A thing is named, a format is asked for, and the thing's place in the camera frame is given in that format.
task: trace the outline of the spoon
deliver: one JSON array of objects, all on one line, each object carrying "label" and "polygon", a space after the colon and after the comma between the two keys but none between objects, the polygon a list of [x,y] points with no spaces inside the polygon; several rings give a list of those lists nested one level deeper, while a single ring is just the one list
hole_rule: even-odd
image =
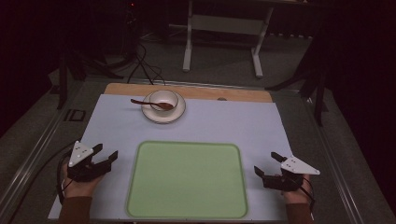
[{"label": "spoon", "polygon": [[163,110],[171,110],[174,108],[173,105],[168,103],[150,103],[150,102],[136,101],[134,99],[131,99],[131,102],[133,104],[138,104],[138,105],[156,105]]}]

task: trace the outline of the table leg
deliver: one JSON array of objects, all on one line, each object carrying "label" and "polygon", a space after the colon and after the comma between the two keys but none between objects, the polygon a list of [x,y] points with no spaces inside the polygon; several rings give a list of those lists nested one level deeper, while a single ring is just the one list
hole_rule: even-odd
[{"label": "table leg", "polygon": [[184,53],[184,62],[183,62],[183,71],[189,72],[190,71],[190,64],[191,64],[191,20],[192,20],[192,1],[189,1],[189,17],[187,19],[187,44],[186,44],[186,51]]},{"label": "table leg", "polygon": [[268,8],[267,15],[265,17],[265,21],[262,24],[262,31],[260,32],[259,35],[259,42],[256,45],[256,48],[253,48],[251,50],[251,55],[253,57],[253,65],[254,65],[254,70],[256,71],[256,77],[262,77],[262,64],[260,63],[260,57],[259,57],[259,52],[260,48],[262,47],[262,41],[265,38],[265,34],[267,32],[268,25],[270,23],[271,15],[274,11],[273,7]]}]

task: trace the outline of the spoon handle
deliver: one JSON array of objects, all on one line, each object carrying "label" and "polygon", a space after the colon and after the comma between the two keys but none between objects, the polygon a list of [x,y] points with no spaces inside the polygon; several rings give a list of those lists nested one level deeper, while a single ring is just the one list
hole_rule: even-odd
[{"label": "spoon handle", "polygon": [[136,101],[134,99],[131,99],[131,102],[134,104],[138,104],[138,105],[156,105],[154,103],[150,103],[150,102],[143,102],[143,101]]}]

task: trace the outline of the bowl rim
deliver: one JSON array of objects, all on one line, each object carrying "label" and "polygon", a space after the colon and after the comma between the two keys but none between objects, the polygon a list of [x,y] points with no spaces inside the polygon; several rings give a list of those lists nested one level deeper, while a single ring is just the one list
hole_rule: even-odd
[{"label": "bowl rim", "polygon": [[158,92],[160,92],[160,91],[171,92],[171,93],[175,96],[176,103],[174,104],[174,107],[173,107],[172,109],[170,109],[170,110],[163,110],[163,109],[160,109],[158,106],[150,105],[151,108],[155,109],[155,110],[158,111],[158,112],[169,112],[169,111],[175,110],[175,108],[177,107],[177,104],[178,104],[178,97],[177,97],[177,94],[176,94],[174,91],[169,91],[169,90],[158,90],[158,91],[154,91],[154,92],[152,92],[152,93],[149,95],[148,101],[149,101],[150,103],[153,103],[153,102],[151,102],[151,97],[152,97],[152,95],[153,95],[154,93],[158,93]]}]

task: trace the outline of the white bowl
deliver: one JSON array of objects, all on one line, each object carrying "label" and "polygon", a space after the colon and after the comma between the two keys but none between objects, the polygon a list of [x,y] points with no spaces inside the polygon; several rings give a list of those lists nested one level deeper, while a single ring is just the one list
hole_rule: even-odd
[{"label": "white bowl", "polygon": [[155,91],[154,93],[152,93],[150,95],[149,101],[151,103],[155,103],[155,104],[168,103],[168,104],[172,105],[173,108],[170,110],[164,110],[157,105],[151,105],[151,108],[153,108],[157,112],[169,114],[169,113],[172,113],[175,110],[175,108],[177,107],[178,98],[177,98],[177,95],[172,91]]}]

